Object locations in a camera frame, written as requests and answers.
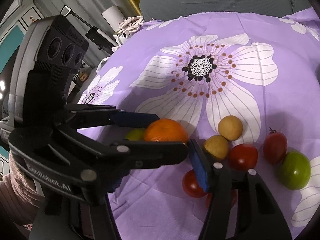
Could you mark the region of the green tomato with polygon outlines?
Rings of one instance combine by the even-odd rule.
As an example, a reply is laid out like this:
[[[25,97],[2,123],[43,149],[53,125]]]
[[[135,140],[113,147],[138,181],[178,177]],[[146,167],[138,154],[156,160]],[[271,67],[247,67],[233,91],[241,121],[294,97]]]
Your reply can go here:
[[[145,132],[145,129],[143,128],[132,129],[125,135],[125,139],[129,141],[143,141],[144,132]]]
[[[291,151],[285,155],[276,175],[279,182],[287,189],[301,190],[306,187],[311,177],[310,161],[304,154]]]

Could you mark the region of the orange mandarin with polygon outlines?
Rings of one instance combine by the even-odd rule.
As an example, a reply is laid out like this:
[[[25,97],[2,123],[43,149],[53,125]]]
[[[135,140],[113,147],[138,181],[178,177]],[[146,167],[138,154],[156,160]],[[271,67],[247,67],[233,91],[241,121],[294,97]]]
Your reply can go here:
[[[189,135],[184,127],[175,120],[159,119],[151,123],[144,131],[144,141],[187,143]]]

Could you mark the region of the red tomato with stem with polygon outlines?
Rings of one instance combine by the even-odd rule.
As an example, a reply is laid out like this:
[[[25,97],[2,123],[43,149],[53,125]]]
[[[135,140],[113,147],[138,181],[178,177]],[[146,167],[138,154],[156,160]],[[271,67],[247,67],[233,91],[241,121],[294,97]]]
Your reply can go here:
[[[281,132],[269,128],[269,134],[264,140],[263,154],[265,160],[275,166],[283,160],[287,153],[287,138]]]

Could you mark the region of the yellow-brown longan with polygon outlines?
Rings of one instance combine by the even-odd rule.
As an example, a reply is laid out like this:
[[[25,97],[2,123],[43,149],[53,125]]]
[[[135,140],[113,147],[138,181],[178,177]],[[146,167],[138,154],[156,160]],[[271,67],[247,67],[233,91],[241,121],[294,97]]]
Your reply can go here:
[[[223,160],[227,157],[229,152],[229,143],[224,137],[214,135],[204,142],[203,149],[213,158]]]
[[[239,139],[243,129],[242,121],[233,115],[225,116],[218,124],[219,134],[229,141],[236,141]]]

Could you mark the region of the black phone tripod stand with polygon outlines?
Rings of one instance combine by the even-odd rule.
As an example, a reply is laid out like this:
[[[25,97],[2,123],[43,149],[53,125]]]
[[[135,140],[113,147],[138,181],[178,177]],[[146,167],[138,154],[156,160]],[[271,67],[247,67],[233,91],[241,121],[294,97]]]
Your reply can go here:
[[[77,15],[69,6],[64,5],[63,8],[60,11],[60,15],[67,17],[68,15],[72,15],[75,18],[79,19],[82,23],[84,23],[86,26],[89,27],[89,31],[85,34],[85,36],[91,40],[93,43],[95,43],[100,50],[104,50],[110,55],[113,54],[112,48],[117,46],[117,43],[109,37],[106,33],[104,33],[101,29],[98,27],[89,24],[87,21],[85,21],[83,18],[81,18],[79,15]]]

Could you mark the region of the white paper roll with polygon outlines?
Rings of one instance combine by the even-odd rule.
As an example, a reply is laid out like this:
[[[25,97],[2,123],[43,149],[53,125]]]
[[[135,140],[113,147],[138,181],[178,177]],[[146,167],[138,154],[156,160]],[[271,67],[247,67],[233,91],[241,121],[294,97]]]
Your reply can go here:
[[[102,12],[101,14],[106,22],[110,25],[114,32],[119,29],[119,24],[125,19],[124,15],[121,13],[116,5],[113,5]]]

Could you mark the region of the purple floral tablecloth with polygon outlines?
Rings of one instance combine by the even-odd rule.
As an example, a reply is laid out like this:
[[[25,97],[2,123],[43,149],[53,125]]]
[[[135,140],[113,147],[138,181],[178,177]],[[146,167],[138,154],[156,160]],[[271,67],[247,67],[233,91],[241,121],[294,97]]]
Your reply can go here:
[[[256,166],[296,238],[319,207],[319,18],[312,8],[281,18],[206,12],[147,22],[104,64],[80,103],[114,105],[175,120],[201,142],[220,120],[244,125],[236,144],[261,148],[270,128],[310,161],[301,190]]]

